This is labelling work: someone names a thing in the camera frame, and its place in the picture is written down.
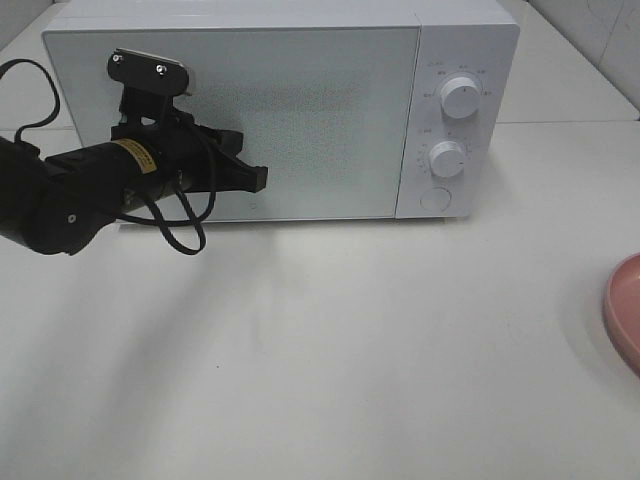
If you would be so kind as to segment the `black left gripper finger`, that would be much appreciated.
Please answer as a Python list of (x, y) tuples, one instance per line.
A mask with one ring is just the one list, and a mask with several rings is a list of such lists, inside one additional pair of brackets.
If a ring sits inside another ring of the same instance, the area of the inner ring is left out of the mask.
[(212, 138), (219, 151), (230, 157), (237, 157), (244, 143), (244, 135), (234, 130), (214, 129)]
[(258, 193), (266, 188), (268, 168), (251, 166), (236, 157), (214, 160), (214, 191)]

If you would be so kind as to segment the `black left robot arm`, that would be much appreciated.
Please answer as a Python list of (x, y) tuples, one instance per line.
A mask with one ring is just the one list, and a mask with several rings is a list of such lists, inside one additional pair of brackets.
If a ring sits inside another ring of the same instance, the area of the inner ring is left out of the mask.
[(175, 107), (190, 81), (181, 63), (118, 48), (107, 73), (123, 86), (109, 141), (41, 158), (23, 127), (2, 139), (1, 235), (36, 253), (75, 255), (124, 221), (196, 255), (217, 193), (260, 192), (268, 170), (239, 159), (242, 133), (199, 125)]

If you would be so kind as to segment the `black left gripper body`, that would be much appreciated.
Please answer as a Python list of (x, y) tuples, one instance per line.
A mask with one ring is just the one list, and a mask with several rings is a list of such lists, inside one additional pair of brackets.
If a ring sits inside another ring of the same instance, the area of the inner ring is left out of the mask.
[(105, 180), (124, 193), (168, 193), (176, 182), (185, 193), (214, 192), (214, 160), (220, 151), (213, 129), (179, 110), (174, 99), (122, 83), (120, 120), (105, 144)]

